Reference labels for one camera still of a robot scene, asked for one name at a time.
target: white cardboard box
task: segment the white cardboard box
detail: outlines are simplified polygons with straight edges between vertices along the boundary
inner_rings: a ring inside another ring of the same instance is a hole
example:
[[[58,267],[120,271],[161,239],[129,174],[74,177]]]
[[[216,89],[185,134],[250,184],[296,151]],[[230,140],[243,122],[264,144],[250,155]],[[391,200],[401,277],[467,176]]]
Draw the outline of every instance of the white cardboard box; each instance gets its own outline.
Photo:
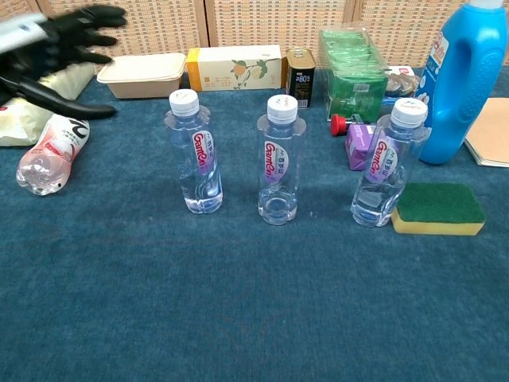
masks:
[[[197,92],[282,87],[279,45],[194,48],[187,58],[189,82]]]

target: scouring pad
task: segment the scouring pad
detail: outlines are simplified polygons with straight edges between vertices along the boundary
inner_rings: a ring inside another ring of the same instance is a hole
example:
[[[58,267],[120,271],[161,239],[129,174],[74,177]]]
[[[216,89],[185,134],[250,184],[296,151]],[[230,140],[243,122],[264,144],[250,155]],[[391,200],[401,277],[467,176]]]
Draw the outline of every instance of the scouring pad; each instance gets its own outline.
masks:
[[[466,185],[409,183],[391,219],[398,233],[474,236],[486,216]]]

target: water bottle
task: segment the water bottle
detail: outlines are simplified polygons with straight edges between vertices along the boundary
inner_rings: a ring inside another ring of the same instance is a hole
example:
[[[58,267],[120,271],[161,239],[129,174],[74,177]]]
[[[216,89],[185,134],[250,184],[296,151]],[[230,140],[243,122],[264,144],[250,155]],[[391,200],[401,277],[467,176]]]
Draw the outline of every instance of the water bottle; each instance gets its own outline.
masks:
[[[429,137],[428,107],[418,99],[398,99],[377,122],[367,158],[371,160],[353,197],[355,221],[367,227],[387,224]]]
[[[191,89],[170,94],[169,105],[165,124],[185,204],[193,213],[215,212],[223,203],[223,188],[210,111],[200,106],[198,95]]]
[[[297,213],[305,128],[291,95],[270,97],[258,119],[258,212],[269,224],[282,225]]]
[[[21,158],[17,183],[36,195],[55,193],[64,187],[71,174],[72,161],[89,134],[88,122],[53,115],[39,141]]]

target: gold can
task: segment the gold can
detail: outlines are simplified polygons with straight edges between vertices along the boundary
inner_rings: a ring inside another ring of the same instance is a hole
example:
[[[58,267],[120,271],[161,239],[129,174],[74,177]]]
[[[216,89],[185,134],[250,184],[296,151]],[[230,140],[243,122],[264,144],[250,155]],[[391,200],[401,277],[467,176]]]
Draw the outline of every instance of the gold can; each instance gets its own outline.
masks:
[[[300,109],[311,106],[313,77],[317,66],[309,49],[288,49],[288,75],[286,77],[286,94],[295,97]]]

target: white food container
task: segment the white food container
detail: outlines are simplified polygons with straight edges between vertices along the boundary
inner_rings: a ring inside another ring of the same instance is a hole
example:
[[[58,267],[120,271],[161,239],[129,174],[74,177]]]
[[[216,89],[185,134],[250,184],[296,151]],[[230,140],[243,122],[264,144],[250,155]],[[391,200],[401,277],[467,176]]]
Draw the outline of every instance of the white food container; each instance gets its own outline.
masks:
[[[101,69],[97,80],[117,98],[164,98],[179,88],[184,66],[182,53],[120,56]]]

